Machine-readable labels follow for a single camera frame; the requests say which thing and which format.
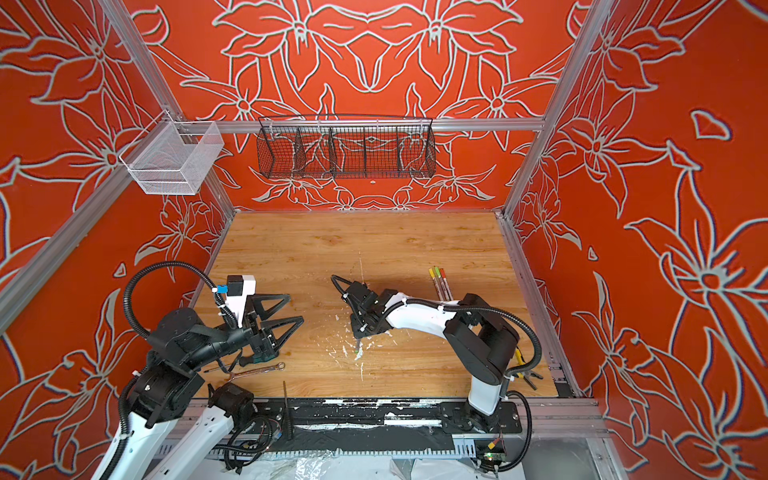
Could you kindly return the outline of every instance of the wire mesh basket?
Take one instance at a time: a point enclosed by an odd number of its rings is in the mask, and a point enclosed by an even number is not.
[[[156,129],[149,145],[125,165],[131,176],[146,194],[196,194],[224,146],[216,122],[196,144],[186,143],[173,122]]]
[[[318,121],[262,117],[259,171],[267,178],[429,178],[435,135],[429,118],[334,115]]]

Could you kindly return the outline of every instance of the wooden table surface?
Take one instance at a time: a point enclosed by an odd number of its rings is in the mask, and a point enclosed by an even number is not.
[[[292,397],[466,397],[470,375],[436,336],[393,329],[363,339],[356,353],[349,307],[330,281],[336,274],[377,293],[391,288],[437,300],[428,272],[434,265],[445,269],[456,299],[476,293],[530,323],[493,213],[237,214],[211,278],[221,284],[227,275],[254,275],[258,293],[291,295],[274,318],[301,315],[305,322],[277,359],[257,365],[285,362],[285,370],[235,383],[262,397],[282,397],[283,380]],[[221,322],[206,292],[195,310],[207,325]],[[531,342],[520,337],[529,359]],[[533,379],[538,390],[520,379],[512,385],[527,396],[557,396],[544,360],[536,372],[545,378]],[[221,371],[204,377],[223,384]]]

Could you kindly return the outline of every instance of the wrench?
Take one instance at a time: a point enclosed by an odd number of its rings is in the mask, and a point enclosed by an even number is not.
[[[244,376],[256,375],[257,373],[272,372],[273,370],[284,370],[285,368],[286,368],[286,364],[283,362],[280,362],[276,365],[265,366],[260,369],[251,369],[251,370],[246,370],[245,372],[240,372],[240,373],[230,372],[230,378],[227,381],[231,382],[232,380],[239,379]]]

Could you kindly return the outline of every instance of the red wallpaper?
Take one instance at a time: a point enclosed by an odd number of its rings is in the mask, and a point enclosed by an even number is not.
[[[94,193],[159,107],[97,2],[0,5],[0,289]],[[158,260],[205,266],[224,226],[206,188],[132,184],[2,335],[0,478],[87,478],[117,428],[117,395],[148,347],[122,315],[128,279]],[[155,272],[148,326],[198,278]]]
[[[98,3],[0,5],[0,290],[159,113]]]
[[[149,350],[123,316],[125,284],[161,260],[205,267],[224,223],[205,186],[189,197],[129,186],[2,335],[0,478],[93,474],[118,427],[117,397]],[[134,291],[137,318],[156,326],[198,280],[151,273]]]
[[[188,118],[369,113],[542,115],[588,2],[127,0]],[[527,133],[438,137],[429,182],[267,180],[255,141],[230,135],[217,173],[244,210],[493,208]]]
[[[620,0],[515,212],[631,478],[768,472],[765,2]]]

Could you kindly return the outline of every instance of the robotic arm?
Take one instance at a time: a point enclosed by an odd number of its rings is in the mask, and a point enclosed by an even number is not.
[[[541,344],[530,326],[517,316],[489,306],[473,293],[459,301],[432,302],[396,290],[384,290],[376,295],[366,284],[336,275],[331,281],[352,308],[350,320],[355,338],[393,328],[410,328],[448,341],[472,375],[462,423],[477,430],[491,432],[498,428],[499,400],[505,397],[507,385],[517,373],[533,369],[541,360]],[[534,346],[530,362],[509,369],[507,366],[515,355],[520,336],[505,319],[520,327]],[[481,328],[475,334],[472,327],[477,325]]]
[[[168,313],[152,332],[137,321],[131,303],[137,282],[149,272],[176,266],[192,270],[211,288],[224,323],[215,328],[205,326],[191,308]],[[229,293],[226,300],[221,293]],[[278,300],[276,305],[264,307],[263,302],[274,300]],[[206,364],[216,362],[228,374],[237,364],[244,366],[276,358],[304,321],[300,316],[269,320],[289,301],[289,295],[256,294],[252,276],[229,276],[227,285],[216,286],[205,273],[185,262],[160,262],[139,271],[125,288],[123,310],[131,327],[147,340],[152,350],[147,355],[147,365],[134,373],[136,376],[120,395],[120,429],[92,480],[135,480],[144,476],[158,446],[203,386],[203,377],[198,372]],[[276,337],[273,329],[280,326],[289,328]],[[253,355],[243,357],[243,348],[247,346]],[[226,367],[222,357],[238,351],[234,362]],[[243,431],[259,417],[252,393],[233,383],[225,384],[212,393],[208,408],[195,426],[148,478],[188,477],[228,432]],[[256,455],[259,449],[251,452]]]

